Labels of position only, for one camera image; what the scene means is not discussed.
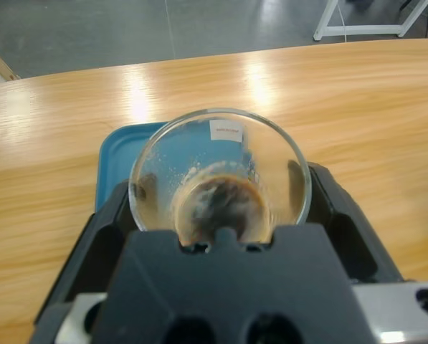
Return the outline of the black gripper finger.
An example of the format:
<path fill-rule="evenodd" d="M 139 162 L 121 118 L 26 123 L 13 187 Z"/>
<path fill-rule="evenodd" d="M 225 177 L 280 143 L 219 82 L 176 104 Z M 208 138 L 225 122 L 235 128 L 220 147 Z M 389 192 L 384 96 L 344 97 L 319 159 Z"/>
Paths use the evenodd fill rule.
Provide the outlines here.
<path fill-rule="evenodd" d="M 319 226 L 351 284 L 403 282 L 399 269 L 353 197 L 324 166 L 308 164 L 312 199 L 306 225 Z"/>
<path fill-rule="evenodd" d="M 105 292 L 126 237 L 137 228 L 124 180 L 87 220 L 34 322 L 49 307 L 71 302 L 78 294 Z"/>

